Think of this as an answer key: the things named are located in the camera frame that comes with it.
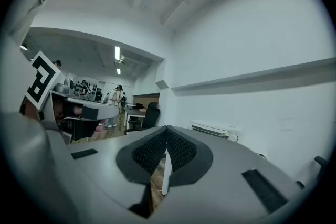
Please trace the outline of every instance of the office chair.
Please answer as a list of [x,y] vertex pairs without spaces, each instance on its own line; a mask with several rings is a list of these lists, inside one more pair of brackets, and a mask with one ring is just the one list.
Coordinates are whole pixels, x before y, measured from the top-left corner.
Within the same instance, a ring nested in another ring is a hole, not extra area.
[[[160,109],[153,108],[153,106],[154,105],[152,105],[150,107],[148,105],[148,109],[146,111],[146,116],[143,119],[142,126],[139,127],[139,128],[135,127],[133,129],[127,129],[127,130],[125,130],[125,132],[124,132],[125,135],[127,134],[127,132],[142,131],[142,130],[145,130],[145,129],[149,129],[149,128],[155,127],[156,121],[158,120],[159,115],[160,115]],[[141,124],[141,122],[139,120],[129,121],[129,123],[134,124],[133,126],[137,126],[137,125]]]

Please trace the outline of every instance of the person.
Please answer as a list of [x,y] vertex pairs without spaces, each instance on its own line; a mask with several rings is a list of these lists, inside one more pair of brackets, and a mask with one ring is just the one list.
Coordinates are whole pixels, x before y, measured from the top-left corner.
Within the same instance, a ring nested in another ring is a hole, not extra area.
[[126,92],[123,93],[123,97],[121,98],[121,109],[122,109],[122,113],[124,113],[125,111],[125,105],[126,105]]
[[104,96],[104,98],[103,98],[103,103],[104,103],[104,104],[107,104],[107,103],[108,103],[108,101],[109,101],[109,94],[110,94],[109,92],[105,94],[105,96]]
[[56,60],[53,62],[54,66],[57,67],[58,69],[61,69],[62,62],[60,60]]
[[[121,108],[121,96],[122,96],[122,85],[118,85],[114,89],[114,93],[109,95],[111,98],[109,99],[109,102],[112,102],[113,105],[117,105],[119,108]],[[113,127],[117,125],[119,116],[116,116],[113,119]],[[112,119],[108,120],[108,128],[112,127]]]
[[82,90],[78,93],[80,96],[85,97],[86,99],[89,96],[90,89],[88,87],[88,84],[86,83],[86,80],[82,81],[83,88]]

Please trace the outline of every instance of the black slot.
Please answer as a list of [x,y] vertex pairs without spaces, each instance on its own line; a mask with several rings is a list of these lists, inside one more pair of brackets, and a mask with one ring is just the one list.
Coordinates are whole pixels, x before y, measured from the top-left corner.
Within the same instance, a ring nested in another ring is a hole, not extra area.
[[98,109],[88,108],[86,106],[82,107],[82,118],[96,120],[98,117]]
[[79,159],[79,158],[83,158],[83,157],[86,157],[86,156],[89,156],[89,155],[92,155],[94,153],[97,153],[98,151],[96,151],[95,149],[93,148],[90,148],[88,150],[85,150],[85,151],[78,151],[78,152],[74,152],[72,153],[72,157],[74,159]]
[[287,202],[287,199],[258,170],[248,170],[242,173],[242,176],[269,213],[278,210]]

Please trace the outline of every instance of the air conditioner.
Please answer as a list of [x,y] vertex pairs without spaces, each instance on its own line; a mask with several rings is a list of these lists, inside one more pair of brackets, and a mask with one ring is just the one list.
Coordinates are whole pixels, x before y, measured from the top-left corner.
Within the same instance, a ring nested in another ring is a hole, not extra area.
[[243,132],[242,125],[207,122],[201,120],[192,121],[191,128],[198,132],[214,135],[225,139],[230,139],[231,141],[238,141],[239,136]]

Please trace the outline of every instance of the ceiling light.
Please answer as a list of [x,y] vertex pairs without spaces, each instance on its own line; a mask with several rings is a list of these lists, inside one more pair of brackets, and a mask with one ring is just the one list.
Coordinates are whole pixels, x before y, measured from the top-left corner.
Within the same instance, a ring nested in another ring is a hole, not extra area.
[[120,61],[120,48],[114,47],[114,52],[115,52],[116,60]]
[[20,46],[20,48],[21,48],[22,50],[28,50],[27,45],[24,44],[24,43]]

